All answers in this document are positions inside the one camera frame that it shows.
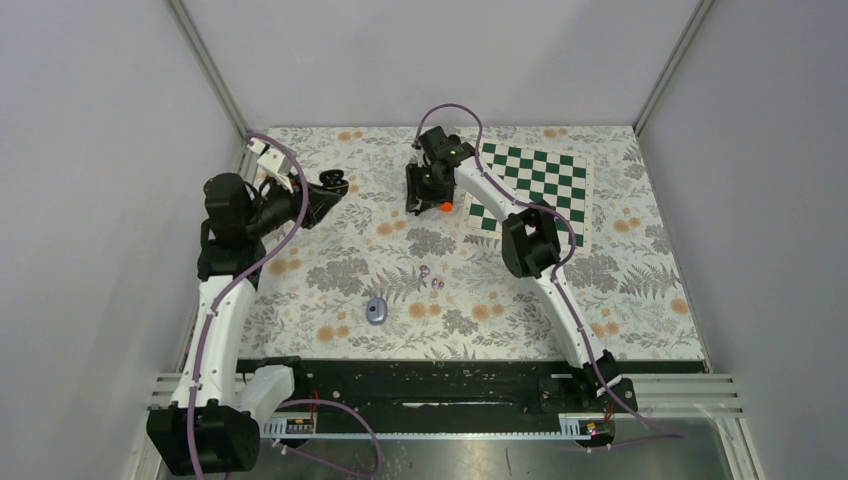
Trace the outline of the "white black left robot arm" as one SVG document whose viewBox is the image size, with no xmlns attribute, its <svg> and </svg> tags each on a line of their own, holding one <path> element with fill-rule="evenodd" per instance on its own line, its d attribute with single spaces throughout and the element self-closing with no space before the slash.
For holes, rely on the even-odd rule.
<svg viewBox="0 0 848 480">
<path fill-rule="evenodd" d="M 313 228 L 349 189 L 340 169 L 321 172 L 316 184 L 288 179 L 289 187 L 268 177 L 254 188 L 223 173 L 203 187 L 196 330 L 168 406 L 152 411 L 146 424 L 175 476 L 251 470 L 261 429 L 275 409 L 296 411 L 309 401 L 308 381 L 287 366 L 262 367 L 236 390 L 241 335 L 267 256 L 264 237 L 289 221 Z"/>
</svg>

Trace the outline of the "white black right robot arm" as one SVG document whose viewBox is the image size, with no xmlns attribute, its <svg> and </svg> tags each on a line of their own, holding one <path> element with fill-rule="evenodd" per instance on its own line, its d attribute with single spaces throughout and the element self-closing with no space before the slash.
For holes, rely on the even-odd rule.
<svg viewBox="0 0 848 480">
<path fill-rule="evenodd" d="M 575 402 L 597 412 L 612 399 L 622 374 L 614 356 L 598 345 L 574 295 L 559 277 L 565 260 L 555 222 L 562 216 L 546 202 L 522 198 L 496 177 L 478 147 L 447 135 L 443 128 L 417 130 L 412 147 L 419 158 L 406 166 L 406 211 L 416 216 L 453 199 L 457 187 L 494 215 L 501 225 L 501 255 L 509 272 L 524 279 L 562 344 Z"/>
</svg>

